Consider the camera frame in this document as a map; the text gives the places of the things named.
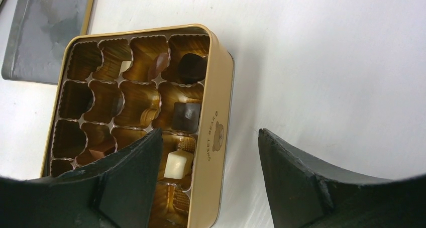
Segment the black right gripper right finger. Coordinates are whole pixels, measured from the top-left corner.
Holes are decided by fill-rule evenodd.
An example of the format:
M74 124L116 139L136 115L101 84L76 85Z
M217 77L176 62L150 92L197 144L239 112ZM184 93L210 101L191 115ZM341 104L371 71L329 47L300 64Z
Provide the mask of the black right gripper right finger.
M275 227L425 227L425 176L390 180L319 159L260 129Z

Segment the silver box lid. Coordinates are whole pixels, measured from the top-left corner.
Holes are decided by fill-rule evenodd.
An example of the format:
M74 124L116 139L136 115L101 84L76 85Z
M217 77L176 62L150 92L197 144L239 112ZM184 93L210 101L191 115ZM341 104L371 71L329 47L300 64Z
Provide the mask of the silver box lid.
M18 0L2 78L56 85L69 42L87 33L94 0Z

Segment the white cube boxed chocolate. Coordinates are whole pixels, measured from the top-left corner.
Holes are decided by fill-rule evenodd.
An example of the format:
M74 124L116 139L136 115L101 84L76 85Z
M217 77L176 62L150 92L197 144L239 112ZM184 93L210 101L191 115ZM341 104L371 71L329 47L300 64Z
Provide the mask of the white cube boxed chocolate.
M165 178L182 179L189 173L194 155L184 150L170 152L166 160Z

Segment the gold chocolate box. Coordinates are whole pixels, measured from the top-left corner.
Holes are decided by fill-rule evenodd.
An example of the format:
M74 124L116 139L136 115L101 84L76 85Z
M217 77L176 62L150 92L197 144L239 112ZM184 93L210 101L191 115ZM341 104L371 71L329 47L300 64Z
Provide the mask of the gold chocolate box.
M157 133L140 173L106 187L118 226L211 227L222 194L234 61L201 24L82 35L65 48L42 176Z

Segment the dark square boxed chocolate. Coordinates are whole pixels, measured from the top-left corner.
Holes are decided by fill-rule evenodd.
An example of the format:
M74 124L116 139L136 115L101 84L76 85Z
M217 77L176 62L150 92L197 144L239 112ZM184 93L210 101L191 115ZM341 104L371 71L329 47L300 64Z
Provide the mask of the dark square boxed chocolate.
M173 109L172 129L189 134L196 133L198 130L200 111L200 103L176 102Z

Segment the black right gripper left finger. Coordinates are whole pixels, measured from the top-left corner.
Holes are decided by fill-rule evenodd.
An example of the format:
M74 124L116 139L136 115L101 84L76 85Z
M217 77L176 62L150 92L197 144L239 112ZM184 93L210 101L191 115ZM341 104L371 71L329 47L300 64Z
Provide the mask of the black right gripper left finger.
M147 227L160 129L57 177L1 178L1 227Z

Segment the dark round boxed chocolate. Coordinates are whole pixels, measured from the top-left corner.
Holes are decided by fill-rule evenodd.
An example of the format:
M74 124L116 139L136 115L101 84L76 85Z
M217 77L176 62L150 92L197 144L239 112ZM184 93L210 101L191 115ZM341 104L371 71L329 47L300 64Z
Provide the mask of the dark round boxed chocolate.
M178 63L178 75L183 84L193 84L206 77L207 58L193 53L185 54Z

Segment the milk boxed chocolate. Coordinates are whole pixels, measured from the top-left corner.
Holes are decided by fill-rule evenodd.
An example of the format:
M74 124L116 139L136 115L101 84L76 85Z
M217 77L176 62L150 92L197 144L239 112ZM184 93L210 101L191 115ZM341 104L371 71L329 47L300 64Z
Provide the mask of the milk boxed chocolate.
M89 148L89 152L95 160L101 159L116 149L116 142L114 139L106 140L98 145Z

